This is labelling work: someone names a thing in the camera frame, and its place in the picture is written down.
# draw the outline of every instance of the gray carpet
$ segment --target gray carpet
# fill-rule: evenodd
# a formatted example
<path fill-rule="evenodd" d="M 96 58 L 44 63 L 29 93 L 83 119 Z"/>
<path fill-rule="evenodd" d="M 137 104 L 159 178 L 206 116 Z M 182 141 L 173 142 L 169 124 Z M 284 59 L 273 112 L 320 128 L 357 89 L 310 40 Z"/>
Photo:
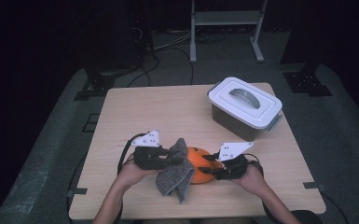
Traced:
<path fill-rule="evenodd" d="M 339 205 L 350 223 L 359 223 L 358 107 L 342 87 L 337 74 L 322 64 L 316 76 L 333 96 L 310 97 L 306 93 L 291 92 L 283 72 L 297 70 L 299 66 L 280 64 L 289 33 L 261 33 L 259 43 L 265 57 L 263 63 L 256 61 L 249 36 L 226 35 L 215 44 L 198 44 L 192 84 L 215 84 L 225 77 L 268 82 L 283 102 L 283 112 L 315 181 Z M 155 46 L 177 37 L 155 35 Z M 174 48 L 156 52 L 159 65 L 149 72 L 152 86 L 190 84 L 191 64 L 178 50 L 188 53 L 188 43 Z M 156 62 L 146 58 L 145 70 L 151 69 Z M 140 69 L 118 78 L 114 88 L 127 87 L 142 73 Z M 86 80 L 85 72 L 80 70 L 68 83 L 0 209 L 0 223 L 70 223 L 66 204 L 68 188 L 79 165 L 71 185 L 72 189 L 76 187 L 81 161 L 92 139 L 92 133 L 83 132 L 83 128 L 90 114 L 99 113 L 104 103 L 103 97 L 74 101 Z M 146 76 L 142 76 L 131 86 L 147 85 Z M 336 206 L 328 200 L 325 203 L 327 210 L 320 215 L 322 221 L 344 223 Z M 262 224 L 271 223 L 266 217 L 255 217 L 255 220 Z"/>

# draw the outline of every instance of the orange object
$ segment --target orange object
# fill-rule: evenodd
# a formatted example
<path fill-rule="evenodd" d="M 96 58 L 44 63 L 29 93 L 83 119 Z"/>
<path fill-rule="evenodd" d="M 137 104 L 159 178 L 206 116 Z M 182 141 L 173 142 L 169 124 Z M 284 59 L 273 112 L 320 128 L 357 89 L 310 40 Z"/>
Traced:
<path fill-rule="evenodd" d="M 198 167 L 209 167 L 211 169 L 216 169 L 222 167 L 222 163 L 219 161 L 207 161 L 202 156 L 211 155 L 207 150 L 198 148 L 198 147 L 188 147 L 187 148 L 187 159 L 193 165 L 195 173 L 191 179 L 191 184 L 202 184 L 206 183 L 212 179 L 214 176 L 211 174 L 205 174 L 199 170 Z"/>

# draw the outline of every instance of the forearm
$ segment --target forearm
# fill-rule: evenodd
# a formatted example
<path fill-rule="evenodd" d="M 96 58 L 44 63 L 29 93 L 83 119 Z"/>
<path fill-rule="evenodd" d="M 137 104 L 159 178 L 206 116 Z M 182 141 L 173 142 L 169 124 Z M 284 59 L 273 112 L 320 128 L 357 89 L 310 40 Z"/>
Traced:
<path fill-rule="evenodd" d="M 300 223 L 272 189 L 259 196 L 272 215 L 284 224 Z"/>
<path fill-rule="evenodd" d="M 125 187 L 115 180 L 115 182 L 113 182 L 112 186 L 110 187 L 108 193 L 106 194 L 104 202 L 101 205 L 101 208 L 92 223 L 112 224 L 121 209 L 121 205 L 123 203 L 123 196 L 127 189 L 129 189 L 129 187 Z"/>

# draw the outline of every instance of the dark background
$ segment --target dark background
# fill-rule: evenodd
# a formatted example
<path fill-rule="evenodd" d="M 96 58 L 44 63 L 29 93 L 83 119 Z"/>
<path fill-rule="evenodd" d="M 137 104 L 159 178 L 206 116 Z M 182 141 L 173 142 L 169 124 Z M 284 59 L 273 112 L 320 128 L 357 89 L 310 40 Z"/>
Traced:
<path fill-rule="evenodd" d="M 198 0 L 197 7 L 258 7 L 244 2 Z M 143 45 L 133 44 L 131 27 L 145 26 L 143 2 L 126 3 L 0 0 L 0 205 L 85 58 L 111 69 L 139 64 Z M 151 0 L 150 6 L 152 30 L 189 29 L 189 0 Z M 269 0 L 263 29 L 292 29 L 282 63 L 316 58 L 339 75 L 359 105 L 359 1 Z"/>

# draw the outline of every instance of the gray cloth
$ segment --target gray cloth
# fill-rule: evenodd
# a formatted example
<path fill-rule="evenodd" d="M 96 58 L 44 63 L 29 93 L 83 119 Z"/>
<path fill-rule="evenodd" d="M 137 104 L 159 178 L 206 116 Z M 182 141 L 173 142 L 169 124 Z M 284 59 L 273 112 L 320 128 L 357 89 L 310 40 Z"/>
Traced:
<path fill-rule="evenodd" d="M 175 145 L 169 148 L 171 157 L 183 158 L 180 165 L 171 165 L 161 171 L 156 178 L 156 186 L 163 196 L 167 196 L 176 189 L 179 203 L 185 199 L 194 168 L 187 159 L 187 146 L 183 138 L 179 138 Z"/>

